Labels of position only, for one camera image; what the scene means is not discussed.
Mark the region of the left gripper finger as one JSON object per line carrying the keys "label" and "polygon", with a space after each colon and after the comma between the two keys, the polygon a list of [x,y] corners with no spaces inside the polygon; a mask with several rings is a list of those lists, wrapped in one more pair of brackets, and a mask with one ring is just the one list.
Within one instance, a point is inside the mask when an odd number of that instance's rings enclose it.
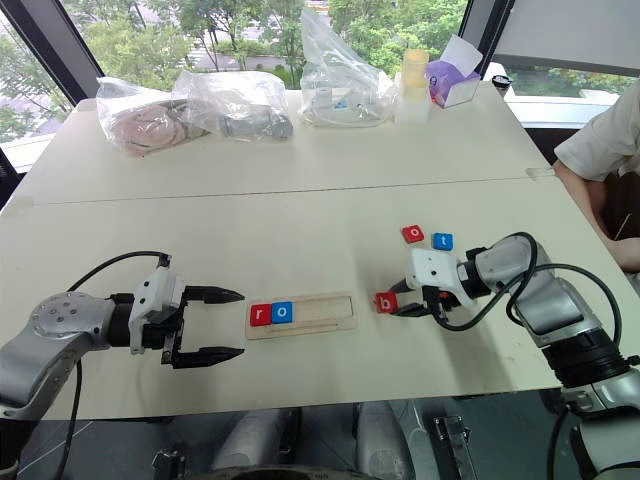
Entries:
{"label": "left gripper finger", "polygon": [[186,286],[185,300],[204,304],[226,304],[243,301],[245,297],[233,290],[216,286]]}
{"label": "left gripper finger", "polygon": [[234,359],[245,352],[232,347],[203,347],[195,352],[178,351],[172,356],[174,369],[205,368]]}

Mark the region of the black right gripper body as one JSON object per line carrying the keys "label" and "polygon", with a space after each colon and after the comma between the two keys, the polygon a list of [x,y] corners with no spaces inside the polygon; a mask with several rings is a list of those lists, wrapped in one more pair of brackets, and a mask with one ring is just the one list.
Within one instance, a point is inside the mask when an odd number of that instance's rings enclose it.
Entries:
{"label": "black right gripper body", "polygon": [[423,286],[422,296],[426,310],[433,317],[445,317],[453,308],[452,294],[438,287]]}

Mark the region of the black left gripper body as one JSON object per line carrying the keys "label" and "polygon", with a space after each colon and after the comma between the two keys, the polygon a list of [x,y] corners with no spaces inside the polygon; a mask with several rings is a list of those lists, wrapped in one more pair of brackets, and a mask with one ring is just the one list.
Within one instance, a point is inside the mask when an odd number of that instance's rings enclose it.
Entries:
{"label": "black left gripper body", "polygon": [[162,350],[161,363],[172,366],[172,356],[180,351],[184,332],[184,310],[188,305],[184,292],[181,292],[179,303],[174,306],[160,304],[159,308],[152,306],[152,300],[157,296],[150,291],[145,294],[142,302],[148,311],[142,315],[145,323],[142,327],[142,346],[152,350]]}

